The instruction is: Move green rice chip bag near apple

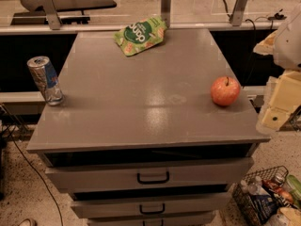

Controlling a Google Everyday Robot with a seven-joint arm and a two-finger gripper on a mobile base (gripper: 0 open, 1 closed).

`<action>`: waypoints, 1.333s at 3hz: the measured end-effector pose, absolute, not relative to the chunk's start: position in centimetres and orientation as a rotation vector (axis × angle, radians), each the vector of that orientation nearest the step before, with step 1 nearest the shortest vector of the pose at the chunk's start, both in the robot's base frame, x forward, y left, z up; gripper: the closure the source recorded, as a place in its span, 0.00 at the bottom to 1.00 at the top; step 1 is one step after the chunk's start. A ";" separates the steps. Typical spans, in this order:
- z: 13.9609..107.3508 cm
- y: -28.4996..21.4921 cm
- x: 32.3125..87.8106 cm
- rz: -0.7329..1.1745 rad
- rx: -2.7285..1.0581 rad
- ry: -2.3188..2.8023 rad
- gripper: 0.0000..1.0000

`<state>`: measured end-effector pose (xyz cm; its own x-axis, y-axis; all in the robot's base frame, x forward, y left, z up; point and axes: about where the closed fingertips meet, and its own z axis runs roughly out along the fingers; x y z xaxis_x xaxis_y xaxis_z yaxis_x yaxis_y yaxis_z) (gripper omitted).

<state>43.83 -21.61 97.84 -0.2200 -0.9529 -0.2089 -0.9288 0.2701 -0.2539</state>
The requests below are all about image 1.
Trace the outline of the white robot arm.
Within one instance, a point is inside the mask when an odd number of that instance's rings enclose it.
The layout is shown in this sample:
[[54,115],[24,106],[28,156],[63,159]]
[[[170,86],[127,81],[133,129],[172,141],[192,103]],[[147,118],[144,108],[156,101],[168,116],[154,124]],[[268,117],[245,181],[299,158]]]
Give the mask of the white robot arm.
[[257,43],[256,54],[272,55],[284,72],[266,83],[256,129],[263,134],[278,131],[301,106],[301,4],[278,29]]

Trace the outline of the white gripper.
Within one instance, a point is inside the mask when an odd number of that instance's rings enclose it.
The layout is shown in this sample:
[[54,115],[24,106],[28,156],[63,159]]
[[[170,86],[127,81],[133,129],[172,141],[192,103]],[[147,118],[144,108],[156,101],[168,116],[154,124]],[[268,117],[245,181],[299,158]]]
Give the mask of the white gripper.
[[[253,52],[262,56],[273,54],[277,32],[269,34],[253,48]],[[256,129],[270,135],[277,132],[301,105],[301,72],[285,70],[277,79],[277,84],[268,103],[258,116]]]

